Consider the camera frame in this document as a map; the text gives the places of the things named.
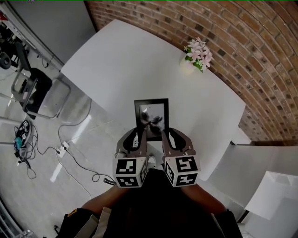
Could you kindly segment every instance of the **potted flower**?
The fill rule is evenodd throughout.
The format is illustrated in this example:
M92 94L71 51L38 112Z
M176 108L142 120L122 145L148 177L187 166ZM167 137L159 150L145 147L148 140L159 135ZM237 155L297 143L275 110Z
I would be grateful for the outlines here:
M213 59L212 53L206 46L206 42L201 41L199 37L189 41L184 50L186 56L183 57L180 66L185 74L191 74L195 68L203 72L205 68L210 67L209 62Z

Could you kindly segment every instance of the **table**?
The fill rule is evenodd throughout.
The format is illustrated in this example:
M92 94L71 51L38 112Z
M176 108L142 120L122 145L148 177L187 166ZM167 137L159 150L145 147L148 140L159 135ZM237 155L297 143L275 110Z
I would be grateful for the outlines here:
M209 70L184 75L179 66L183 56L168 42L114 20L61 72L128 128L136 126L134 100L168 98L169 126L191 138L200 158L199 177L207 180L237 129L245 103Z

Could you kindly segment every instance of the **flower pot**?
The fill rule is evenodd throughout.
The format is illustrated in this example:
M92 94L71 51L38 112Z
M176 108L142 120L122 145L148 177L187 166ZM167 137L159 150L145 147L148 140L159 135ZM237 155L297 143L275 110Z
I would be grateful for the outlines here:
M185 75L192 74L194 72L194 70L196 69L196 67L193 66L193 64L190 61L185 60L185 56L182 58L182 60L180 62L180 67L182 69L182 72Z

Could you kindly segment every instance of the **power strip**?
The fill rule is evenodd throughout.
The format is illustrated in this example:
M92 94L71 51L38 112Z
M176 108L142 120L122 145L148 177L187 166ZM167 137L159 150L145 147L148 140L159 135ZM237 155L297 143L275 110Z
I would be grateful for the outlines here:
M69 144L67 144L66 141L63 142L63 146L60 146L60 148L56 147L56 150L60 152L59 154L57 153L60 158L63 158L63 156L66 153L64 148L66 148L66 149L69 148Z

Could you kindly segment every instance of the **concrete floor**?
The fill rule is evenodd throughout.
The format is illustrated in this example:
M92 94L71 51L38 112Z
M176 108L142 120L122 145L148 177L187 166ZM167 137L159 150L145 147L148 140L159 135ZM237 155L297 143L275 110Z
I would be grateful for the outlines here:
M50 78L55 78L59 72L49 66L46 69L41 64L41 59L35 53L30 53L29 62L32 67L44 71ZM0 81L0 92L10 95L15 74L12 74L5 81ZM36 118L31 120L36 126L39 141L38 148L44 152L48 146L57 147L60 145L58 128L61 124L76 124L81 121L88 112L90 99L68 79L65 79L72 88L64 110L60 116L53 120ZM40 112L48 115L54 114L57 105L64 99L66 88L61 84L54 84L41 106ZM17 102L10 102L0 98L0 115L22 121L27 118ZM69 151L77 161L99 173L112 175L112 159L119 138L130 128L125 128L120 120L116 120L96 103L92 103L91 111L86 120L79 126L63 127L61 129L62 141L69 141ZM0 125L0 141L13 141L14 126ZM149 146L149 153L161 153ZM67 171L71 173L91 194L95 197L111 186L103 183L104 176L99 182L92 182L93 173L81 169L66 154L60 159ZM31 167L35 170L37 177L30 180L27 176L26 165L18 165L14 156L12 146L0 147L0 196L8 207L9 211L16 218L24 229L34 231L37 237L53 238L56 236L54 225L60 226L64 214L81 207L90 199L80 184L69 176L64 168L59 169L59 163L55 151L50 149L45 155L36 151L36 157L30 161ZM233 203L228 197L212 187L208 182L198 183L219 199L225 206L235 211L237 216L242 208Z

